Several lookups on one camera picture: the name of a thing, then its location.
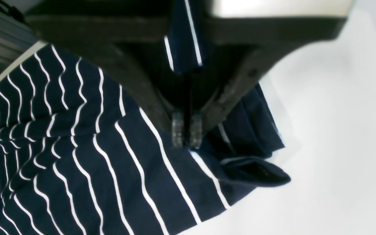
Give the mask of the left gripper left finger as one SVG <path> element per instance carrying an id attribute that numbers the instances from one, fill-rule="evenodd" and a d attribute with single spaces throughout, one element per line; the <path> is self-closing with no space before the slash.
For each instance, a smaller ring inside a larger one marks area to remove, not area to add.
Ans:
<path id="1" fill-rule="evenodd" d="M 134 98 L 153 124 L 171 135 L 174 146 L 184 146 L 182 112 L 166 107 L 154 76 L 127 46 L 161 41 L 168 17 L 28 15 L 25 21 L 39 39 L 102 68 Z"/>

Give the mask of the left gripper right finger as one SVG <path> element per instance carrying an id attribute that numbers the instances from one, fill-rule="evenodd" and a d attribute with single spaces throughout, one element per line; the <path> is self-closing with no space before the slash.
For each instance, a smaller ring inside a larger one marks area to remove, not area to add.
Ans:
<path id="1" fill-rule="evenodd" d="M 206 18 L 210 58 L 189 75 L 188 145 L 203 137 L 291 52 L 338 37 L 346 16 Z"/>

